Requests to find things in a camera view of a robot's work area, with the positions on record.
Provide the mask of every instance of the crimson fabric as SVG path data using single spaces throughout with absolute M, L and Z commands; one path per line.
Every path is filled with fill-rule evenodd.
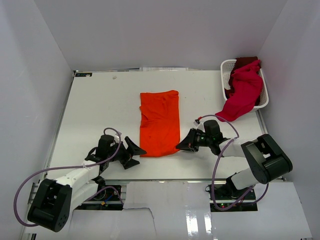
M 147 152 L 141 157 L 162 157 L 178 152 L 179 92 L 143 92 L 140 98 L 140 148 Z
M 233 81 L 234 81 L 234 78 L 232 77 L 232 75 L 234 74 L 235 70 L 239 69 L 239 68 L 242 68 L 244 67 L 245 65 L 248 65 L 250 63 L 252 63 L 253 61 L 255 60 L 258 60 L 258 57 L 257 56 L 246 56 L 246 57 L 237 57 L 236 58 L 236 62 L 234 64 L 234 67 L 230 73 L 230 79 L 229 79 L 229 86 L 230 86 L 230 89 L 224 89 L 224 92 L 225 92 L 225 95 L 226 95 L 226 98 L 230 98 L 230 94 L 234 94 L 235 93 L 235 88 L 234 88 L 234 85 L 233 85 Z M 255 106 L 259 106 L 260 104 L 260 95 L 259 97 L 257 98 L 257 100 L 255 101 Z
M 217 116 L 231 122 L 253 109 L 263 87 L 263 80 L 257 74 L 259 69 L 260 60 L 255 60 L 234 71 L 232 75 L 234 93 L 230 94 L 222 111 L 216 113 Z

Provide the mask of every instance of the robotic arm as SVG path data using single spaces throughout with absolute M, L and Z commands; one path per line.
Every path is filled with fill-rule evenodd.
M 36 192 L 27 215 L 30 222 L 59 232 L 66 224 L 72 211 L 105 186 L 105 180 L 99 175 L 107 169 L 109 162 L 119 161 L 126 170 L 136 166 L 139 161 L 133 156 L 147 152 L 125 137 L 128 147 L 123 142 L 117 143 L 111 135 L 102 135 L 98 146 L 89 151 L 83 161 L 83 168 L 75 169 L 57 179 L 43 180 Z M 103 164 L 86 167 L 111 157 L 119 146 L 116 155 Z
M 197 152 L 199 147 L 209 147 L 214 155 L 219 155 L 229 139 L 223 137 L 216 120 L 207 120 L 203 126 L 204 131 L 190 129 L 176 148 Z M 223 157 L 245 157 L 249 164 L 248 169 L 229 176 L 221 187 L 226 195 L 232 197 L 238 196 L 240 190 L 258 183 L 267 184 L 293 169 L 290 159 L 269 134 L 252 141 L 235 139 L 225 149 Z

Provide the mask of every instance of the plastic basket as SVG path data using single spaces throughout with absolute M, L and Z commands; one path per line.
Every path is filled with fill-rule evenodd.
M 223 97 L 226 101 L 227 101 L 227 96 L 225 93 L 225 89 L 230 89 L 230 85 L 229 85 L 230 73 L 231 73 L 232 69 L 234 69 L 236 61 L 237 61 L 236 59 L 229 59 L 229 60 L 225 60 L 223 63 L 221 63 L 222 92 L 223 92 Z M 254 106 L 250 112 L 255 112 L 258 109 L 264 108 L 269 102 L 267 86 L 266 86 L 264 74 L 262 73 L 261 69 L 259 70 L 258 75 L 263 80 L 263 87 L 262 87 L 262 91 L 260 93 L 260 104 L 259 104 L 259 106 Z

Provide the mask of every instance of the black label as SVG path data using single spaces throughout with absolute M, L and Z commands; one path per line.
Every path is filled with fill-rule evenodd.
M 75 77 L 92 77 L 92 72 L 77 72 Z

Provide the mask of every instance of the wall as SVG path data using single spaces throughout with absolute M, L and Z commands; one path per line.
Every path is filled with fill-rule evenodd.
M 270 102 L 269 133 L 293 163 L 293 180 L 314 239 L 320 239 L 320 2 L 289 0 L 259 57 Z
M 287 0 L 35 0 L 73 70 L 217 70 L 257 55 Z
M 44 167 L 72 71 L 33 0 L 1 0 L 0 22 L 0 239 L 17 240 L 14 195 Z M 18 200 L 23 218 L 31 185 Z

